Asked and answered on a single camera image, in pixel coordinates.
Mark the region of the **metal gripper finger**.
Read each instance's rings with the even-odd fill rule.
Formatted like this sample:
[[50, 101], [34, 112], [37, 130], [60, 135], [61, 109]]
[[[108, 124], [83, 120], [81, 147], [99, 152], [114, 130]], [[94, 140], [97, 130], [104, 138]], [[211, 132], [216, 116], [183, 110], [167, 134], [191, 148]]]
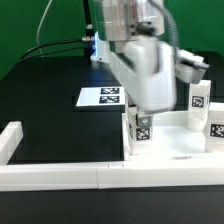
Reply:
[[137, 125], [140, 128], [150, 128], [152, 126], [152, 116], [148, 114], [137, 115]]

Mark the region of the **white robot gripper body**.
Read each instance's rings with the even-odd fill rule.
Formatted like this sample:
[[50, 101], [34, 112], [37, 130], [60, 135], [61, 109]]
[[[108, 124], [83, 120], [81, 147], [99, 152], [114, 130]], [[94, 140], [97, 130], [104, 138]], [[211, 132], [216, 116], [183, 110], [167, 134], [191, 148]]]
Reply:
[[140, 35], [125, 44], [124, 55], [133, 67], [111, 53], [110, 68], [137, 107], [151, 114], [172, 110], [177, 100], [172, 48]]

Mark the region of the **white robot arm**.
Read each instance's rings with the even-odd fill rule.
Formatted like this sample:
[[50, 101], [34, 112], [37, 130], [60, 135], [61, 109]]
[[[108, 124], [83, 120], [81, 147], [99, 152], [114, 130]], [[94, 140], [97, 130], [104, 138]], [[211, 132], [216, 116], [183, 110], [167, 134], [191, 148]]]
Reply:
[[137, 126], [176, 104], [174, 65], [178, 32], [160, 0], [94, 0], [98, 37], [105, 44], [112, 74], [137, 107]]

